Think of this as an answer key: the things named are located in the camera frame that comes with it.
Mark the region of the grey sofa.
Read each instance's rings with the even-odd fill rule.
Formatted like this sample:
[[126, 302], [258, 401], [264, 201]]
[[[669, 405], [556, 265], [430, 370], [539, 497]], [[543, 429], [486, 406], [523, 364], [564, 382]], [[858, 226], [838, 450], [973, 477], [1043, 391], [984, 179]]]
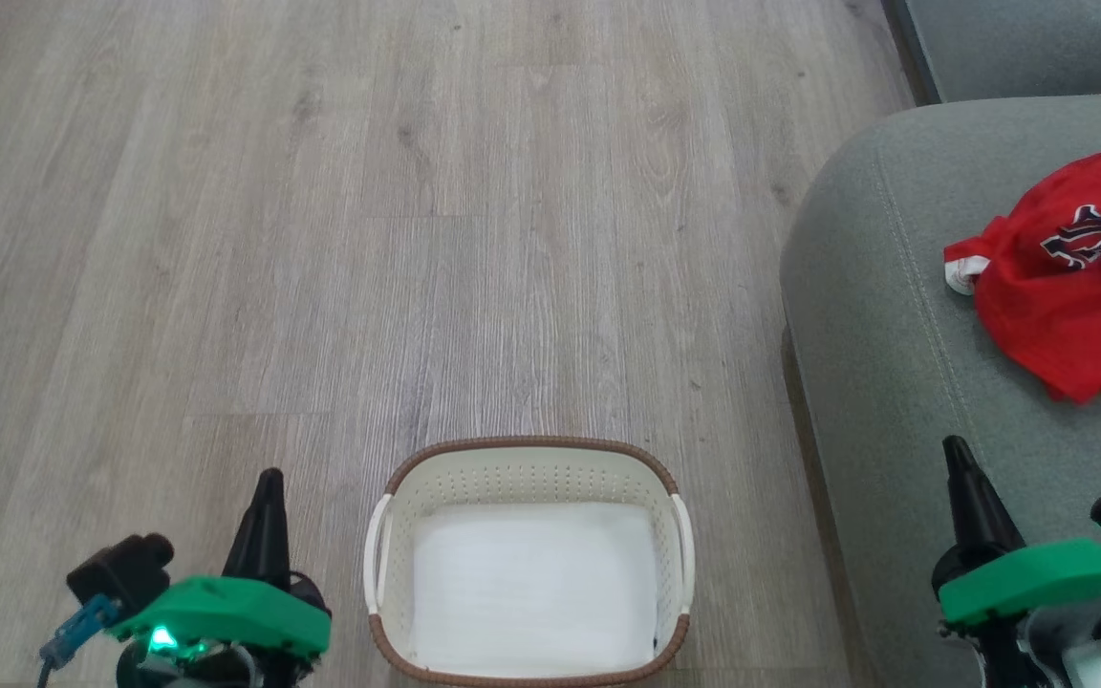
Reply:
[[953, 544], [945, 436], [964, 437], [1031, 544], [1097, 537], [1101, 398], [1057, 402], [945, 284], [942, 249], [1101, 152], [1101, 95], [922, 106], [853, 136], [802, 204], [781, 282], [855, 615], [886, 688], [979, 688], [937, 633]]

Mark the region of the grey sofa section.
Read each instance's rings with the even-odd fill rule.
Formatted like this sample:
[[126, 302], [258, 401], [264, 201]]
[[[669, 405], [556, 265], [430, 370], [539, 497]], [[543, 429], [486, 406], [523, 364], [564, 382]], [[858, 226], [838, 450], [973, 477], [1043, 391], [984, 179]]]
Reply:
[[1101, 0], [881, 0], [918, 103], [1101, 92]]

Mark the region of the red Bulls jersey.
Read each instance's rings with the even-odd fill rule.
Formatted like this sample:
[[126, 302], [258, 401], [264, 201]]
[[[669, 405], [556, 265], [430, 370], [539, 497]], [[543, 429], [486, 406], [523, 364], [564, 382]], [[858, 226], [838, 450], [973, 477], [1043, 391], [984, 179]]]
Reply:
[[964, 295], [983, 277], [1101, 293], [1101, 153], [1053, 171], [980, 234], [946, 247], [942, 264]]

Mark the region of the white basket with brown rim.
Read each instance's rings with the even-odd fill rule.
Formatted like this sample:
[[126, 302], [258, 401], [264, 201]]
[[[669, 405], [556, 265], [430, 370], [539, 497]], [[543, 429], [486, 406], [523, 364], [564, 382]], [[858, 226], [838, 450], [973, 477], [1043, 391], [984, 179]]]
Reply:
[[659, 674], [698, 556], [669, 470], [624, 441], [432, 445], [384, 487], [362, 590], [399, 674], [456, 688], [611, 688]]

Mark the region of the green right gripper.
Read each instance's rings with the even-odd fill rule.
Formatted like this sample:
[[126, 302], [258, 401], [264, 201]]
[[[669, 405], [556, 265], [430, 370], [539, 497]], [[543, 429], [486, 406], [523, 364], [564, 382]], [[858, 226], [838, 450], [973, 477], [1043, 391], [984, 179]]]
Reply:
[[1026, 546], [998, 489], [961, 436], [944, 437], [953, 546], [933, 571], [942, 629], [973, 636], [1045, 607], [1101, 597], [1101, 543]]

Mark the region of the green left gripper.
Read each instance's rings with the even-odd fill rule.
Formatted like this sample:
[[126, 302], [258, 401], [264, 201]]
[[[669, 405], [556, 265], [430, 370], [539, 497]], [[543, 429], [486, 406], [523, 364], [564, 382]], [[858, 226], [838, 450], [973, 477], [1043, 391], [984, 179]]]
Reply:
[[283, 471], [268, 467], [224, 576], [190, 576], [111, 627], [117, 688], [299, 688], [331, 649], [333, 615], [306, 576], [291, 588], [290, 554]]

